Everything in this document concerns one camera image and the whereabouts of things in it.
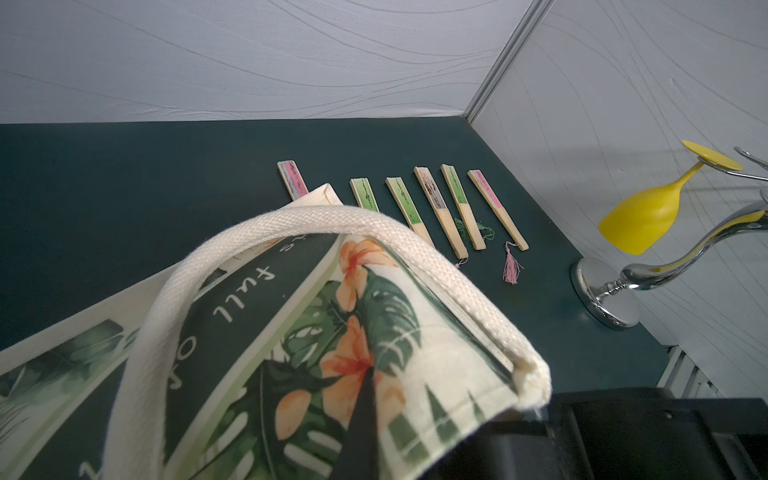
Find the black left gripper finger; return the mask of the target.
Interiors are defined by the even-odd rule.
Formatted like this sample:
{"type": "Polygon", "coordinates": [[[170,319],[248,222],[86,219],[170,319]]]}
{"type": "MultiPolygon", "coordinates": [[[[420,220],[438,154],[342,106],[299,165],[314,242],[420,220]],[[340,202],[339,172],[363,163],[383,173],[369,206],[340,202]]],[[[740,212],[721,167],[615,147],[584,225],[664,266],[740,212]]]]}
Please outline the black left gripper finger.
{"type": "Polygon", "coordinates": [[[378,434],[374,370],[364,377],[341,452],[330,479],[378,478],[378,434]]]}

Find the cream canvas tote bag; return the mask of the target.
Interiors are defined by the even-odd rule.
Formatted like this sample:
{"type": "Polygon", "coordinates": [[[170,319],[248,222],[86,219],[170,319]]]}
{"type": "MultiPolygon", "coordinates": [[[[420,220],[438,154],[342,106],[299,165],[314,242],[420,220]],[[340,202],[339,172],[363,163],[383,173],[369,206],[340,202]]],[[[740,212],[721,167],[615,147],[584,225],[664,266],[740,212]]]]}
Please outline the cream canvas tote bag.
{"type": "Polygon", "coordinates": [[[330,479],[369,368],[377,479],[552,396],[455,265],[324,185],[5,349],[1,475],[330,479]]]}

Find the bamboo folding fan green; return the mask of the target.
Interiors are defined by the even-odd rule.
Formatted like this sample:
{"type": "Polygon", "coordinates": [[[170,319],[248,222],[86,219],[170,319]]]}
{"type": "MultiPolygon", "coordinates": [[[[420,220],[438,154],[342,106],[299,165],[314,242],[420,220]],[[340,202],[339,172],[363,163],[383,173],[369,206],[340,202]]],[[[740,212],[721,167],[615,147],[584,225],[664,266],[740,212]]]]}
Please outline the bamboo folding fan green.
{"type": "Polygon", "coordinates": [[[459,215],[461,217],[463,230],[466,232],[473,248],[476,251],[482,251],[487,248],[485,238],[481,233],[478,223],[475,219],[473,210],[469,204],[466,192],[458,176],[456,168],[452,165],[442,164],[440,170],[444,180],[456,203],[459,215]]]}
{"type": "Polygon", "coordinates": [[[387,177],[385,182],[408,226],[430,246],[434,246],[403,179],[401,177],[387,177]]]}

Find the bamboo folding fan pink tassel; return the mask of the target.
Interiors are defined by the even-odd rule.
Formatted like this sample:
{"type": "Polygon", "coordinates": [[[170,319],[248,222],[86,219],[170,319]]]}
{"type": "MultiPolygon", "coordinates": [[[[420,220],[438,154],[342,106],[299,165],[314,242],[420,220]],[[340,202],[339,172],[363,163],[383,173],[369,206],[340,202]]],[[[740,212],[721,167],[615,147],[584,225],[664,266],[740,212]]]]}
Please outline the bamboo folding fan pink tassel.
{"type": "Polygon", "coordinates": [[[468,260],[469,253],[461,239],[458,229],[453,221],[452,214],[447,207],[436,181],[427,167],[415,167],[414,174],[452,247],[454,254],[459,260],[459,265],[463,265],[468,260]]]}

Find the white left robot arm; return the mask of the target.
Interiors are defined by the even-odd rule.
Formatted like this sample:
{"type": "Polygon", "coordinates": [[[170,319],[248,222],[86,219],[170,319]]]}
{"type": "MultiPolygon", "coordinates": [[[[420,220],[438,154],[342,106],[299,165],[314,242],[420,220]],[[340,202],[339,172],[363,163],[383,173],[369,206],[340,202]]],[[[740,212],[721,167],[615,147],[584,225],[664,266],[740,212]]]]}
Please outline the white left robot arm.
{"type": "Polygon", "coordinates": [[[764,479],[767,405],[663,389],[554,396],[543,420],[494,420],[425,479],[764,479]]]}

